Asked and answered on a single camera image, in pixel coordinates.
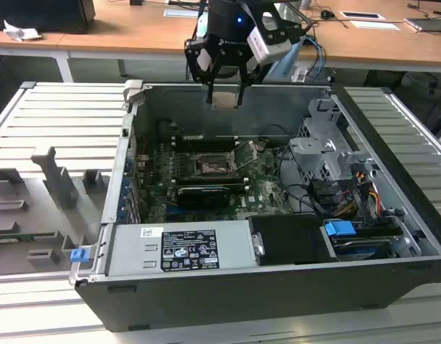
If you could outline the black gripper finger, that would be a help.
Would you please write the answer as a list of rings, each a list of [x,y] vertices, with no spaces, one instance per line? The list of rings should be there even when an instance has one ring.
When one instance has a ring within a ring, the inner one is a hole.
[[[250,57],[247,62],[242,62],[239,66],[240,83],[237,93],[237,106],[243,101],[245,89],[253,84],[260,84],[269,72],[269,64],[261,65],[255,59]]]
[[[221,68],[219,37],[206,35],[203,39],[187,39],[184,54],[192,79],[208,87],[206,103],[212,104],[214,81]]]

